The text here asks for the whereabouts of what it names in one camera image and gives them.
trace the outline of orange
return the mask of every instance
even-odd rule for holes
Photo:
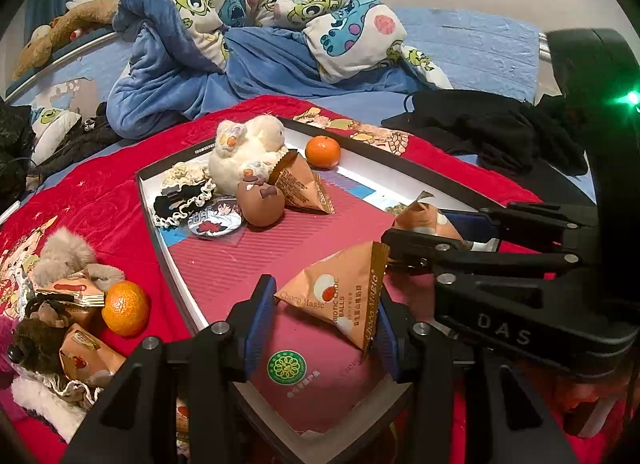
[[[333,168],[340,162],[340,145],[327,136],[309,139],[305,148],[306,160],[318,168]]]
[[[138,284],[118,282],[111,285],[104,300],[102,319],[120,336],[135,336],[145,328],[149,318],[146,294]]]

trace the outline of pink circle print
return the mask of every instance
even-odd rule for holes
[[[396,23],[391,17],[387,17],[386,15],[376,15],[373,23],[376,29],[383,35],[390,35],[396,30]]]

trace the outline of brown dog plush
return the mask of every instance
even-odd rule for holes
[[[118,0],[89,0],[56,18],[49,33],[30,40],[24,47],[14,69],[14,80],[31,67],[46,64],[51,53],[71,42],[71,33],[76,29],[88,28],[94,23],[111,24],[117,9]]]

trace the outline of green round sticker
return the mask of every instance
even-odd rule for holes
[[[295,384],[305,377],[306,362],[297,352],[281,350],[269,358],[267,372],[277,384]]]

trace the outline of green led light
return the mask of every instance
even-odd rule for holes
[[[640,93],[633,90],[626,96],[623,96],[622,98],[618,98],[616,101],[618,103],[626,103],[631,107],[635,107],[636,105],[638,105],[638,103],[640,103]]]

